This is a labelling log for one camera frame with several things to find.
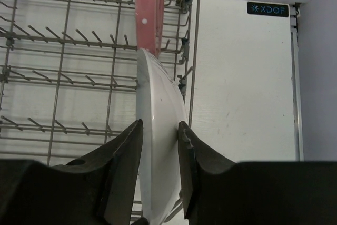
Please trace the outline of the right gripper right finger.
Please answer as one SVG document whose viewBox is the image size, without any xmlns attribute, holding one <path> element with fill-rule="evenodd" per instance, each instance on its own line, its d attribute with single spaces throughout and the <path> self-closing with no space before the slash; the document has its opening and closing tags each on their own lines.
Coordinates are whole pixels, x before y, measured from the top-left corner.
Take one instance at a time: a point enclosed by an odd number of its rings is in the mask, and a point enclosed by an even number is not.
<svg viewBox="0 0 337 225">
<path fill-rule="evenodd" d="M 179 123 L 178 150 L 184 218 L 232 220 L 235 163 L 199 139 L 184 121 Z"/>
</svg>

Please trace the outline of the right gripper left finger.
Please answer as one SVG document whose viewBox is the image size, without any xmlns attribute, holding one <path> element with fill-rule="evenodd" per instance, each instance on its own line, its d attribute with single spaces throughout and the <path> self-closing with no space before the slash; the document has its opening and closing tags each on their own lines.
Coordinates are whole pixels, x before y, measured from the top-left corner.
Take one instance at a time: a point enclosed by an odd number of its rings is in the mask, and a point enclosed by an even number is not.
<svg viewBox="0 0 337 225">
<path fill-rule="evenodd" d="M 55 165 L 65 191 L 56 224 L 129 224 L 142 144 L 143 122 L 136 120 L 94 151 Z"/>
</svg>

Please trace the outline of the white oval plate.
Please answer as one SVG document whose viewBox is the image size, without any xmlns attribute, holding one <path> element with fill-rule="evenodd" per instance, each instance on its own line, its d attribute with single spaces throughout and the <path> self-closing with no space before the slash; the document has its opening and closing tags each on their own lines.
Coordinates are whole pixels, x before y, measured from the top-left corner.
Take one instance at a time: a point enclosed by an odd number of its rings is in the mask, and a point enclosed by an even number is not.
<svg viewBox="0 0 337 225">
<path fill-rule="evenodd" d="M 137 51 L 136 119 L 143 122 L 139 165 L 142 211 L 149 224 L 162 224 L 181 190 L 177 131 L 187 114 L 177 83 L 143 48 Z"/>
</svg>

